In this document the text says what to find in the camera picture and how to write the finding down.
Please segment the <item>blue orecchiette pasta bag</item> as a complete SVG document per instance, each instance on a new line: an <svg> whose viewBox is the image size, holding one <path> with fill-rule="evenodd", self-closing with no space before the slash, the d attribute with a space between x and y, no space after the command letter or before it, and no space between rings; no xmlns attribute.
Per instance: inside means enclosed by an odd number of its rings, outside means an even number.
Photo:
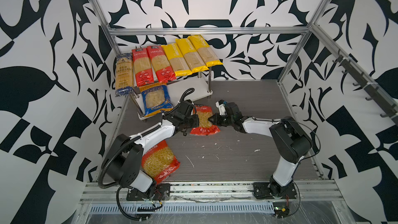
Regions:
<svg viewBox="0 0 398 224"><path fill-rule="evenodd" d="M166 83L154 83L140 87L144 103L144 117L169 112L174 107Z"/></svg>

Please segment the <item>red spaghetti pack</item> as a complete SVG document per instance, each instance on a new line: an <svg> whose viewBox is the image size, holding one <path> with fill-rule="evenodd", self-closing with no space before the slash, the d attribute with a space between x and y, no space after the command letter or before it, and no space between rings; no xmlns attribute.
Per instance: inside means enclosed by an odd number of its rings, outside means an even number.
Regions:
<svg viewBox="0 0 398 224"><path fill-rule="evenodd" d="M154 83L152 65L146 48L132 49L133 67L138 87Z"/></svg>
<svg viewBox="0 0 398 224"><path fill-rule="evenodd" d="M148 46L148 56L160 83L176 80L176 75L161 46Z"/></svg>

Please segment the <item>yellow Pastatime spaghetti pack front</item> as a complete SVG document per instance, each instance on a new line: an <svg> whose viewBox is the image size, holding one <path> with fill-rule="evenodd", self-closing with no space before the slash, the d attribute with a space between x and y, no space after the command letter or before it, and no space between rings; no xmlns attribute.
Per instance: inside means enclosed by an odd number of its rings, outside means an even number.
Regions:
<svg viewBox="0 0 398 224"><path fill-rule="evenodd" d="M176 77L192 75L187 62L185 61L182 52L176 43L162 45L162 49L176 75Z"/></svg>

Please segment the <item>yellow pastatime spaghetti pack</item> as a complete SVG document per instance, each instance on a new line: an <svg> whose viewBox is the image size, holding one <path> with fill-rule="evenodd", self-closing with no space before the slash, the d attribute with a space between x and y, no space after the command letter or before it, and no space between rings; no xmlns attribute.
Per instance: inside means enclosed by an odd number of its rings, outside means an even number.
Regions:
<svg viewBox="0 0 398 224"><path fill-rule="evenodd" d="M185 61L182 52L176 43L162 45L162 49L176 75L176 77L192 75L187 62Z"/></svg>
<svg viewBox="0 0 398 224"><path fill-rule="evenodd" d="M193 44L207 67L223 65L202 35L191 35L188 39Z"/></svg>
<svg viewBox="0 0 398 224"><path fill-rule="evenodd" d="M195 49L194 45L188 38L176 39L175 42L178 45L192 73L209 70L209 68L205 65L203 59Z"/></svg>

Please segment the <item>blue gold spaghetti pack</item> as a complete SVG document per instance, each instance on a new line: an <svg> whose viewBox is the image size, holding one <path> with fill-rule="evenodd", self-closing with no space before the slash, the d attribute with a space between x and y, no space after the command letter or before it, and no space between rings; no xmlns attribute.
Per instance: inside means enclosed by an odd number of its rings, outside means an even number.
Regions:
<svg viewBox="0 0 398 224"><path fill-rule="evenodd" d="M124 96L134 91L133 60L131 53L117 55L115 69L116 96Z"/></svg>

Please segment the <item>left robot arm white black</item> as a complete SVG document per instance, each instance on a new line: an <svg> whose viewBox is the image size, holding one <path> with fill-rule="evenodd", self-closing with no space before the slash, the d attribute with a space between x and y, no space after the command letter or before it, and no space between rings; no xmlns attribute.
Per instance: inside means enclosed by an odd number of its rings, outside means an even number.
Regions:
<svg viewBox="0 0 398 224"><path fill-rule="evenodd" d="M143 156L176 133L198 127L199 118L193 111L194 103L182 100L172 111L163 114L161 121L153 127L136 135L117 136L101 166L98 186L102 189L113 186L134 188L152 195L157 183L142 170Z"/></svg>

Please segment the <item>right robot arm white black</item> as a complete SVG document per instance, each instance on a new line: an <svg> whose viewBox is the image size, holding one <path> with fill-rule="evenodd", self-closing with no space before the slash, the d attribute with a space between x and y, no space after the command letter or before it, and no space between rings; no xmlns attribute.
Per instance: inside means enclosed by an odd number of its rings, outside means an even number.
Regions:
<svg viewBox="0 0 398 224"><path fill-rule="evenodd" d="M272 137L280 159L270 179L270 184L279 188L287 187L305 155L313 147L312 139L291 116L280 120L259 119L244 116L234 102L219 100L216 103L219 113L209 117L209 121L219 127L233 127L235 131Z"/></svg>

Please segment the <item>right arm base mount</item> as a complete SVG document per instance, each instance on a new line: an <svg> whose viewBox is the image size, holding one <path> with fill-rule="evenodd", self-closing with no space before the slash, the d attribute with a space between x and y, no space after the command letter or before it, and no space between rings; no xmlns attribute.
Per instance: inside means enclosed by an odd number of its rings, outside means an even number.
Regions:
<svg viewBox="0 0 398 224"><path fill-rule="evenodd" d="M258 200L264 199L296 199L297 190L293 182L286 186L280 186L276 182L253 183L254 197Z"/></svg>

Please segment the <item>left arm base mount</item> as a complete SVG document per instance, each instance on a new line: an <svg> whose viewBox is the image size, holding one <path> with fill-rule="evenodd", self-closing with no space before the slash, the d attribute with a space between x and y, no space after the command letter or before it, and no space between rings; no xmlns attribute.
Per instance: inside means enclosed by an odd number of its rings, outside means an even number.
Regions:
<svg viewBox="0 0 398 224"><path fill-rule="evenodd" d="M136 188L128 190L126 200L127 201L164 201L170 198L171 184L159 184L151 185L150 188L141 192Z"/></svg>

